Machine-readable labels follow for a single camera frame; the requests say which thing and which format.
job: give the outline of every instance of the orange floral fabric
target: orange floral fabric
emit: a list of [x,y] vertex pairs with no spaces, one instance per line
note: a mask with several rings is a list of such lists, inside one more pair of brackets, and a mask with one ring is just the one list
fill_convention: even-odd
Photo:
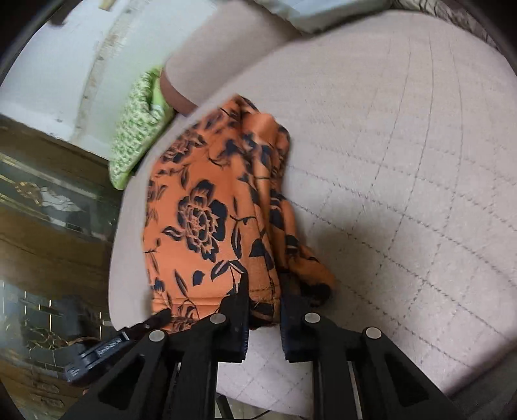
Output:
[[290,136],[270,114],[235,96],[180,135],[148,184],[143,248],[153,312],[170,332],[217,312],[249,278],[250,325],[279,321],[278,272],[317,303],[334,276],[296,236],[281,194]]

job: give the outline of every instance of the white surface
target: white surface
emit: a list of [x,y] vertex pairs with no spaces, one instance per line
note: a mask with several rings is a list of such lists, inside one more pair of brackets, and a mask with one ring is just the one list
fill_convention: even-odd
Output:
[[0,113],[69,141],[97,50],[128,3],[118,0],[107,12],[84,0],[64,26],[46,23],[0,86]]
[[217,0],[83,0],[45,24],[0,86],[0,113],[106,159],[132,83],[166,58]]
[[[517,78],[471,34],[400,11],[293,41],[159,140],[122,206],[114,325],[148,316],[132,299],[149,290],[141,235],[155,160],[235,92],[292,136],[284,194],[339,282],[324,314],[377,326],[446,392],[515,346]],[[277,328],[251,332],[246,362],[219,375],[232,398],[310,415],[310,374],[282,360]]]

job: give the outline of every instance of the green pillow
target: green pillow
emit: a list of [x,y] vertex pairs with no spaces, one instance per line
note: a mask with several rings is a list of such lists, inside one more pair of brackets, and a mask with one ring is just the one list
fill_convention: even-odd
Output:
[[160,73],[153,68],[133,84],[117,124],[109,168],[116,189],[126,187],[131,170],[174,116],[160,90]]

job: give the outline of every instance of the round metal pin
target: round metal pin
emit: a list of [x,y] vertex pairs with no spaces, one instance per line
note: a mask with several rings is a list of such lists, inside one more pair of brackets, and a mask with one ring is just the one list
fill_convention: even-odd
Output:
[[316,312],[308,312],[303,318],[309,324],[316,324],[321,320],[322,317],[320,317]]
[[210,322],[212,324],[222,324],[224,321],[226,321],[226,316],[223,313],[214,313],[210,317]]
[[165,333],[160,329],[151,331],[151,333],[149,334],[149,340],[154,341],[154,342],[161,341],[164,338],[165,338]]
[[381,333],[381,330],[376,327],[369,327],[366,329],[366,336],[372,340],[380,338],[382,334],[383,333]]

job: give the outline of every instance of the tile floor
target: tile floor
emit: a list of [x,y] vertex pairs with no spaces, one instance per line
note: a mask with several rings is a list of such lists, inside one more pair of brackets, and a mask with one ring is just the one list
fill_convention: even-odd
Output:
[[[252,418],[265,411],[263,408],[250,406],[249,404],[244,404],[243,402],[234,400],[232,398],[228,398],[228,403],[232,409],[233,417],[236,419]],[[221,413],[219,412],[217,405],[215,417],[221,417]],[[263,415],[261,420],[302,420],[302,418],[288,414],[275,413],[272,411]]]

